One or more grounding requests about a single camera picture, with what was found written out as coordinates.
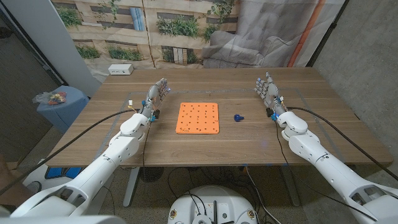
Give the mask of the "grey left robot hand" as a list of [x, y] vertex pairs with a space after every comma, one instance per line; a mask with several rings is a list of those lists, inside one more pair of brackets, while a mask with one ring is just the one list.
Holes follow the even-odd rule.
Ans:
[[162, 78], [153, 84], [147, 92], [146, 99], [142, 102], [143, 106], [139, 113], [147, 117], [150, 122], [153, 122], [159, 117], [159, 108], [169, 92], [170, 88], [166, 78]]

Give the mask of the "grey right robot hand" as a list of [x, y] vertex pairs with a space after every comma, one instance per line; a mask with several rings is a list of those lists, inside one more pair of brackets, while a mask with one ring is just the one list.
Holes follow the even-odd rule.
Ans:
[[283, 103], [283, 97], [279, 95], [278, 87], [274, 84], [273, 78], [266, 72], [265, 79], [258, 78], [254, 91], [261, 97], [265, 106], [267, 117], [276, 121], [277, 118], [287, 112]]

